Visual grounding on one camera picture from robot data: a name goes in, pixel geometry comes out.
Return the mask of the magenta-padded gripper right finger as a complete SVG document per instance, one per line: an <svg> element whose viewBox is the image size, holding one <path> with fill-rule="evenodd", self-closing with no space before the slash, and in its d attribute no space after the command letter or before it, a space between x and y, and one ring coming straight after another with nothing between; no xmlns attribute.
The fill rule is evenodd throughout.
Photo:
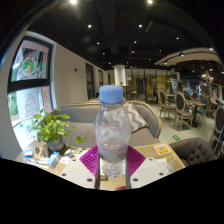
<svg viewBox="0 0 224 224"><path fill-rule="evenodd" d="M128 147L126 155L126 188L140 188L166 176L166 172L153 158L146 158L136 149Z"/></svg>

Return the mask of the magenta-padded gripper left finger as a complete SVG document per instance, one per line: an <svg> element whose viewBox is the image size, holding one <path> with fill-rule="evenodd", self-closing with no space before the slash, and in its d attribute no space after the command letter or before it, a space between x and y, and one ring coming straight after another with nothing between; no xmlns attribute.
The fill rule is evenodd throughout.
<svg viewBox="0 0 224 224"><path fill-rule="evenodd" d="M71 158L59 176L81 187L98 189L100 187L98 148L94 146L80 158Z"/></svg>

